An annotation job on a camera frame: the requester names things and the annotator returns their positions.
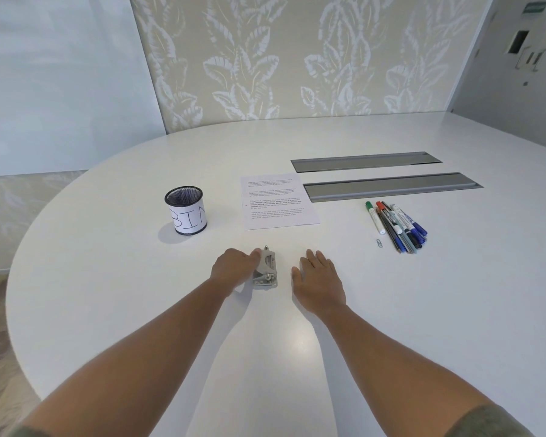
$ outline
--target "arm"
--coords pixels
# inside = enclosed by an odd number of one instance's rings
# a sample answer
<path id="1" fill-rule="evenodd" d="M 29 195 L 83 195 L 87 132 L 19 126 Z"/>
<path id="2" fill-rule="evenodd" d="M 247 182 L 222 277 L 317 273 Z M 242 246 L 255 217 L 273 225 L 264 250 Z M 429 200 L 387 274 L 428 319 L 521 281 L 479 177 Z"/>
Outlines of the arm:
<path id="1" fill-rule="evenodd" d="M 492 404 L 451 371 L 382 334 L 346 305 L 334 264 L 321 252 L 292 268 L 293 291 L 335 339 L 388 437 L 443 436 L 473 408 Z"/>
<path id="2" fill-rule="evenodd" d="M 22 422 L 52 437 L 147 436 L 172 401 L 225 298 L 259 263 L 229 249 L 211 277 L 71 375 Z"/>

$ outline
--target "oval table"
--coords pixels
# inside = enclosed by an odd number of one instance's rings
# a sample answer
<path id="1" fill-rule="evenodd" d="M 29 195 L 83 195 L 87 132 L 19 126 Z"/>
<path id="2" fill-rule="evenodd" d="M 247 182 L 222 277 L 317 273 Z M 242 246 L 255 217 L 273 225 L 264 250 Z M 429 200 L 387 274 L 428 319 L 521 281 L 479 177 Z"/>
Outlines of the oval table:
<path id="1" fill-rule="evenodd" d="M 481 189 L 386 198 L 429 231 L 417 255 L 380 236 L 365 199 L 321 224 L 245 231 L 240 176 L 291 159 L 427 151 L 440 164 L 300 174 L 304 183 L 461 172 Z M 163 202 L 204 191 L 208 227 L 177 235 Z M 377 246 L 380 238 L 383 248 Z M 306 248 L 351 307 L 546 435 L 546 148 L 448 113 L 218 124 L 92 168 L 40 213 L 8 280 L 8 329 L 41 397 L 209 276 L 226 248 L 268 245 L 279 285 L 233 292 L 154 436 L 383 435 L 327 330 L 292 298 Z"/>

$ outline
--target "left hand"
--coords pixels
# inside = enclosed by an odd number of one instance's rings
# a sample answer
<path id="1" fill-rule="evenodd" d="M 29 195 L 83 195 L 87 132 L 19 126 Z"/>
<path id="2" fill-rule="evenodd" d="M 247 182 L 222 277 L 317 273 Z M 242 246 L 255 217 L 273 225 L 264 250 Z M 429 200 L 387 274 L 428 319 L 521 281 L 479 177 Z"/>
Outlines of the left hand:
<path id="1" fill-rule="evenodd" d="M 212 266 L 210 279 L 223 285 L 227 290 L 233 291 L 236 286 L 252 276 L 260 261 L 260 248 L 255 248 L 250 255 L 229 248 L 218 257 Z"/>

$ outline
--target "door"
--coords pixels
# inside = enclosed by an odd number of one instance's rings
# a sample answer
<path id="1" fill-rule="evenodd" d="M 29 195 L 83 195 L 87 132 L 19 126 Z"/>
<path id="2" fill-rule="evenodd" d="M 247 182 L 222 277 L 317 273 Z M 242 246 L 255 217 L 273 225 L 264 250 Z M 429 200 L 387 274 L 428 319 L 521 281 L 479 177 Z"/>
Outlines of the door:
<path id="1" fill-rule="evenodd" d="M 546 0 L 495 0 L 452 109 L 546 146 L 546 3 L 540 2 Z"/>

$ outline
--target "forearm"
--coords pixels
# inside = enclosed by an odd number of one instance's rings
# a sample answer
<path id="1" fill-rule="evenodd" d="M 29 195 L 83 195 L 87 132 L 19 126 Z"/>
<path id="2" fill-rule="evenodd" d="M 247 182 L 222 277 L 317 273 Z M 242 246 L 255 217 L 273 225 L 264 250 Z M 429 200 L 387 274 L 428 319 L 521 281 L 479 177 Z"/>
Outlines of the forearm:
<path id="1" fill-rule="evenodd" d="M 88 362 L 23 422 L 53 437 L 146 436 L 186 377 L 230 289 L 208 280 Z"/>
<path id="2" fill-rule="evenodd" d="M 382 334 L 346 305 L 321 312 L 388 437 L 443 436 L 491 401 L 451 371 Z"/>

